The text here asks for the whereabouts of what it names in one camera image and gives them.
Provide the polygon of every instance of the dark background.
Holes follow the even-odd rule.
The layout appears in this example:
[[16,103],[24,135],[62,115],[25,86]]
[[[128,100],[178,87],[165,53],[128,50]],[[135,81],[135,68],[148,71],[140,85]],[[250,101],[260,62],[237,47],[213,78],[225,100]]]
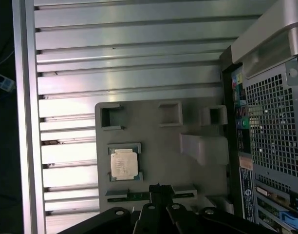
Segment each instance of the dark background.
[[[14,50],[11,0],[0,0],[0,60]],[[0,66],[0,74],[16,80],[15,57]],[[19,133],[16,92],[0,89],[0,233],[23,233]]]

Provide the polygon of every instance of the power strip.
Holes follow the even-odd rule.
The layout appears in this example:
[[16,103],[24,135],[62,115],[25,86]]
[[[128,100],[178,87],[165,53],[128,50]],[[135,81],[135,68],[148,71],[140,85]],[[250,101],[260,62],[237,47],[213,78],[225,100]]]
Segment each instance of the power strip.
[[0,89],[10,93],[15,88],[16,88],[16,83],[12,79],[7,78],[6,76],[3,76],[0,74]]

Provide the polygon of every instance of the metal frame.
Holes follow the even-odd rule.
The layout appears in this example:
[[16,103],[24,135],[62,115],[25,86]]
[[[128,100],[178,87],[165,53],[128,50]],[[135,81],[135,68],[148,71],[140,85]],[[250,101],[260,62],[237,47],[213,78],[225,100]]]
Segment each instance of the metal frame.
[[33,8],[32,0],[13,1],[23,219],[27,234],[45,233]]
[[[196,8],[197,5],[203,6],[202,9],[205,9],[206,6],[209,6],[209,9],[214,9],[210,6],[215,5],[217,8],[221,6],[221,3],[227,3],[188,1],[180,4],[174,2],[171,4],[174,4],[182,15],[163,12],[162,15],[152,15],[152,17],[147,14],[147,18],[145,18],[145,14],[138,14],[135,18],[122,21],[125,17],[120,16],[121,18],[113,19],[106,14],[103,19],[94,18],[95,25],[87,25],[88,21],[86,20],[89,20],[90,16],[85,18],[85,14],[81,14],[81,12],[83,13],[82,10],[89,11],[91,5],[107,7],[110,11],[113,9],[120,11],[124,7],[126,9],[135,7],[135,9],[146,11],[146,4],[149,3],[148,1],[146,4],[135,3],[124,6],[125,1],[120,1],[120,4],[116,4],[116,0],[106,1],[111,3],[105,6],[99,4],[105,2],[100,0],[13,1],[25,234],[45,234],[46,225],[52,225],[54,219],[62,222],[62,219],[68,219],[74,215],[77,217],[76,220],[81,221],[83,218],[77,213],[83,214],[83,217],[89,217],[89,213],[98,212],[98,195],[93,198],[92,210],[84,208],[88,202],[85,194],[90,194],[89,190],[97,187],[97,176],[91,180],[88,179],[96,169],[95,150],[93,147],[85,148],[84,157],[76,156],[75,151],[70,152],[70,149],[77,146],[79,149],[83,149],[85,144],[95,144],[93,113],[97,102],[200,96],[221,97],[222,88],[219,84],[220,74],[217,66],[218,54],[275,0],[254,1],[250,7],[242,0],[232,0],[228,1],[229,7],[224,7],[223,10],[213,10],[212,13],[197,10],[194,11],[194,15],[190,14],[191,8]],[[55,20],[49,20],[50,14],[48,13],[58,12],[56,10],[65,4],[75,4],[69,10],[75,11],[77,15],[81,16],[76,17],[76,19],[81,18],[81,22],[74,19],[72,25],[62,26]],[[168,3],[155,1],[150,3],[155,9],[160,9],[159,4],[164,6]],[[72,18],[72,15],[66,14],[64,17],[66,20]],[[234,30],[227,30],[227,26],[231,26]],[[189,33],[179,34],[178,31],[181,30],[189,30]],[[166,34],[166,31],[172,33],[173,36]],[[73,40],[73,38],[66,37],[67,34],[64,32],[69,35],[74,35],[76,32],[95,32],[98,33],[98,40],[88,39],[85,41],[83,38],[86,37],[83,36]],[[111,40],[100,36],[106,33],[117,35],[118,32],[122,33],[122,40],[117,36],[112,37]],[[145,37],[142,32],[149,33],[148,37]],[[159,33],[159,41],[152,36],[156,32]],[[138,39],[131,36],[132,34],[139,35]],[[42,38],[43,35],[54,36],[54,38],[45,40]],[[62,36],[61,38],[67,39],[65,43],[59,41],[56,44],[48,43],[55,41],[55,37],[58,38],[59,35]],[[71,40],[70,48],[67,48],[69,39]],[[107,63],[108,59],[113,59],[113,63]],[[68,66],[67,62],[69,61],[72,61],[74,66]],[[58,64],[60,70],[55,71],[53,68]],[[138,72],[136,72],[134,80],[131,81],[128,78],[133,73],[132,70]],[[150,71],[156,73],[156,79],[149,80],[152,76],[148,73]],[[116,74],[123,77],[125,81],[122,82],[117,76],[112,76],[114,72],[117,72]],[[96,79],[84,75],[88,73],[99,74],[98,82],[102,81],[103,85],[96,85],[98,83]],[[147,78],[135,79],[142,75]],[[73,77],[78,84],[85,85],[80,87],[77,84],[79,86],[77,89],[76,85],[70,86],[64,80],[66,77]],[[50,87],[51,82],[56,82],[55,90]],[[86,176],[83,176],[81,184],[73,185],[69,181],[63,184],[60,183],[61,180],[58,180],[55,185],[59,184],[59,188],[44,187],[44,181],[47,185],[54,185],[53,172],[64,171],[66,168],[72,168],[77,173],[82,173],[87,168],[89,170],[85,173]],[[85,191],[83,197],[70,197],[63,205],[63,192],[74,195],[74,191],[78,189]],[[52,201],[44,200],[44,192],[46,192],[45,196],[50,193],[61,195],[57,198],[58,203],[55,204],[59,204],[60,208],[63,205],[64,209],[50,211],[57,216],[47,216],[50,212],[45,213],[45,207],[54,204]],[[81,199],[84,202],[82,202],[82,206],[77,205],[79,209],[76,212],[69,213],[67,208],[72,199],[79,199],[76,201],[79,204]],[[51,233],[55,232],[52,227],[47,227],[47,229]]]

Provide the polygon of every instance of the gray plastic shroud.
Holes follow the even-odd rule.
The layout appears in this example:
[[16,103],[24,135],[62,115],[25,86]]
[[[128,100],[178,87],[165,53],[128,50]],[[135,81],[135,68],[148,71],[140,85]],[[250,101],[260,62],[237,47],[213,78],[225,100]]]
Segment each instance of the gray plastic shroud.
[[[214,97],[98,103],[95,118],[100,210],[118,206],[131,211],[141,209],[147,200],[109,203],[106,194],[148,192],[149,185],[158,183],[172,185],[177,193],[189,188],[186,191],[196,196],[184,198],[184,203],[195,208],[211,204],[206,195],[227,195],[226,165],[201,166],[193,157],[182,155],[180,147],[180,134],[211,137],[212,143],[212,137],[220,139],[221,126],[200,126],[200,110],[220,104],[221,100]],[[109,150],[137,143],[141,144],[138,165],[143,181],[111,182]]]

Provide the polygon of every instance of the metal mesh grille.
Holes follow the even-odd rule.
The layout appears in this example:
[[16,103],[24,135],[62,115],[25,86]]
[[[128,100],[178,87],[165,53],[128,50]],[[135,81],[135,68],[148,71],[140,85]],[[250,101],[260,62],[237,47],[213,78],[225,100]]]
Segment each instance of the metal mesh grille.
[[292,89],[274,76],[246,89],[254,163],[298,177]]
[[258,175],[258,178],[257,178],[260,182],[270,186],[270,187],[273,187],[273,188],[276,188],[280,191],[284,191],[286,193],[288,193],[290,191],[290,187],[287,186],[286,184],[282,184],[280,182],[277,182],[273,179],[269,179],[265,176],[262,176],[262,175]]

